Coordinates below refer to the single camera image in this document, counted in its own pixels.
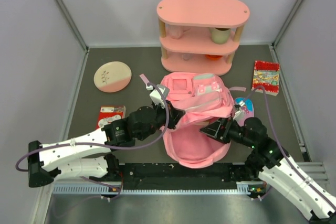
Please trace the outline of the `pink student backpack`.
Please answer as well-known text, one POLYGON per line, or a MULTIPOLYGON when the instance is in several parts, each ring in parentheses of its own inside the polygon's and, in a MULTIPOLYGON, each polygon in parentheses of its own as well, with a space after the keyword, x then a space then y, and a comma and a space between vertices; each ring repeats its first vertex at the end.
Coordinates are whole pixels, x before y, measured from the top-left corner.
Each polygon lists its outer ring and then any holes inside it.
POLYGON ((206 122, 230 117, 235 104, 231 92, 245 92, 246 88, 227 88, 213 73, 190 72, 170 73, 159 86, 168 88, 165 96, 174 108, 185 111, 176 127, 163 134, 167 155, 192 169, 209 167, 222 159, 230 144, 211 139, 200 129, 206 122))

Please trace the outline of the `red and white book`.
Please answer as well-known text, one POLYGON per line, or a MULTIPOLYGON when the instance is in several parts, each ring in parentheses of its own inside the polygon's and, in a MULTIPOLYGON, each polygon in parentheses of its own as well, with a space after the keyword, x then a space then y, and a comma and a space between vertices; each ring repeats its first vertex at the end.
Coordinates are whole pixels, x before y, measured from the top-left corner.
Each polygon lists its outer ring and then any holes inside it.
POLYGON ((98 114, 96 128, 102 128, 107 124, 112 123, 115 120, 120 120, 125 117, 126 107, 124 105, 119 106, 101 106, 98 114))

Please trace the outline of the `red comic book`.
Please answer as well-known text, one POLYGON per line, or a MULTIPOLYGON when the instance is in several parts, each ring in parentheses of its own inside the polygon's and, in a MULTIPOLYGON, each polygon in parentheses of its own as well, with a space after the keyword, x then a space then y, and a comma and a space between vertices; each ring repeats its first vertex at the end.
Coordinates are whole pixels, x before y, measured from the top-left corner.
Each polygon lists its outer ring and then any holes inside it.
POLYGON ((263 86, 266 94, 277 96, 280 85, 280 64, 274 62, 256 60, 254 64, 253 81, 251 89, 257 89, 257 92, 263 92, 263 86))

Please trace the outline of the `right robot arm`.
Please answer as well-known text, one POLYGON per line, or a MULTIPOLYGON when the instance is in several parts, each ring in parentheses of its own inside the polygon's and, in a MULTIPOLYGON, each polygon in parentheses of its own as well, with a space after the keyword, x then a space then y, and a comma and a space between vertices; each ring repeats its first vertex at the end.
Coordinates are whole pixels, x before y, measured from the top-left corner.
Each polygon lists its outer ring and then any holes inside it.
POLYGON ((328 193, 299 167, 289 153, 267 134, 261 120, 252 117, 239 125, 220 118, 200 132, 220 143, 236 142, 250 147, 245 174, 260 179, 287 198, 309 223, 335 223, 335 196, 328 193))

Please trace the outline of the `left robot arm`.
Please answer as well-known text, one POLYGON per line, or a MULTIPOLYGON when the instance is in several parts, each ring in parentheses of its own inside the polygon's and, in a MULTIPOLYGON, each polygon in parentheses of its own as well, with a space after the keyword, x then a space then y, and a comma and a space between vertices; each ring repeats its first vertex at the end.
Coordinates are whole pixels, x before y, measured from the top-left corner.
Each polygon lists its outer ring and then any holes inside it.
POLYGON ((112 152, 132 149, 137 140, 143 141, 158 130, 174 129, 184 114, 185 111, 176 109, 171 102, 165 108, 155 104, 142 106, 126 118, 67 141, 30 142, 28 185, 43 187, 76 177, 120 179, 119 161, 112 152))

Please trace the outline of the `purple pencil case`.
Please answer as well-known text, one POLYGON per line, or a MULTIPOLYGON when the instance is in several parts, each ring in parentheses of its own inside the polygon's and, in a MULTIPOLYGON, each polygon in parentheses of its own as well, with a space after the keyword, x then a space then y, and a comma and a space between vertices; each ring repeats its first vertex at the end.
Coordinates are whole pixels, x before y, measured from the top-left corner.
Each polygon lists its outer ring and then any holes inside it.
MULTIPOLYGON (((244 100, 244 98, 236 98, 235 103, 238 103, 241 100, 244 100)), ((239 126, 243 126, 246 119, 254 117, 254 107, 250 99, 247 99, 245 101, 244 110, 245 110, 244 118, 241 121, 237 122, 239 126)))

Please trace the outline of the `orange bowl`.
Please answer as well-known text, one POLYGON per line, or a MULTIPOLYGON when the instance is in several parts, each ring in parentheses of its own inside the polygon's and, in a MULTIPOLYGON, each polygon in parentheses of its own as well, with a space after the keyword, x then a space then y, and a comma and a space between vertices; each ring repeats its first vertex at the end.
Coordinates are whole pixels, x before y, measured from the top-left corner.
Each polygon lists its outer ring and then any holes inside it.
POLYGON ((211 61, 219 61, 223 58, 222 55, 205 55, 205 57, 211 61))

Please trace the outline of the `pink and cream plate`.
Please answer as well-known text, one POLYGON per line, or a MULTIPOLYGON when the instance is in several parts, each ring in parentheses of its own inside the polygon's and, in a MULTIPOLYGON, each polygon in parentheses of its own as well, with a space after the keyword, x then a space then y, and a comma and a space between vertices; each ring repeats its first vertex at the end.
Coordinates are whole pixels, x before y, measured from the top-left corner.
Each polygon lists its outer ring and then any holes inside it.
POLYGON ((131 81, 130 67, 120 61, 112 61, 100 66, 94 74, 94 84, 102 92, 113 93, 124 89, 131 81))

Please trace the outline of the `pink mug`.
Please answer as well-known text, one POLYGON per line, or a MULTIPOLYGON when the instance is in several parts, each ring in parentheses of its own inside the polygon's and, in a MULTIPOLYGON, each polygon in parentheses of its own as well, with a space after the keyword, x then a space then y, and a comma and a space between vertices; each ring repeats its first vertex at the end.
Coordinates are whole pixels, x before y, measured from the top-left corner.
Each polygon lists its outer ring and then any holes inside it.
POLYGON ((180 39, 186 31, 190 30, 190 28, 191 27, 189 26, 169 25, 167 30, 170 37, 173 39, 180 39))

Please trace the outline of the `pink three-tier shelf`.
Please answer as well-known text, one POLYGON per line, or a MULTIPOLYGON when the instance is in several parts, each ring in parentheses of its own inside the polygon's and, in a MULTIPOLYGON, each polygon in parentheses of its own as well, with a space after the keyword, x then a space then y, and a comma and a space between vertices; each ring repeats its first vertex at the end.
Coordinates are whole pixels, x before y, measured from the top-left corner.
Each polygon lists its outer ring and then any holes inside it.
POLYGON ((240 0, 161 0, 159 18, 162 66, 170 72, 211 72, 222 76, 232 67, 233 57, 250 17, 249 7, 240 0), (169 25, 189 26, 180 39, 169 36, 169 25), (209 28, 230 28, 224 44, 212 42, 209 28), (219 61, 205 55, 222 55, 219 61))

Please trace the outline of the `green cup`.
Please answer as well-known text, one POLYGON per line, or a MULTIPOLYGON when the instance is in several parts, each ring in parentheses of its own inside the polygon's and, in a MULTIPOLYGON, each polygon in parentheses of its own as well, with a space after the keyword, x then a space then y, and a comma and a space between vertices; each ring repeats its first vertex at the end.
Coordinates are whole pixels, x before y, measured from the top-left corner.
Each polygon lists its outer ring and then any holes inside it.
POLYGON ((230 28, 209 28, 211 40, 216 44, 224 44, 230 37, 230 28))

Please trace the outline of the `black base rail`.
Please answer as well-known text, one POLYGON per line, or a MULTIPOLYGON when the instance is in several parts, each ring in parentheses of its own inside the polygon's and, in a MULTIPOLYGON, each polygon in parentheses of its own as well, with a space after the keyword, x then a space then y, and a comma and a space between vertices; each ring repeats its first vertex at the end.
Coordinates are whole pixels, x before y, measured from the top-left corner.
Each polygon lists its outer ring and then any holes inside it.
POLYGON ((265 184, 256 171, 233 163, 215 163, 201 169, 177 163, 126 163, 101 178, 89 178, 103 183, 123 182, 123 188, 129 190, 235 189, 238 182, 265 184))

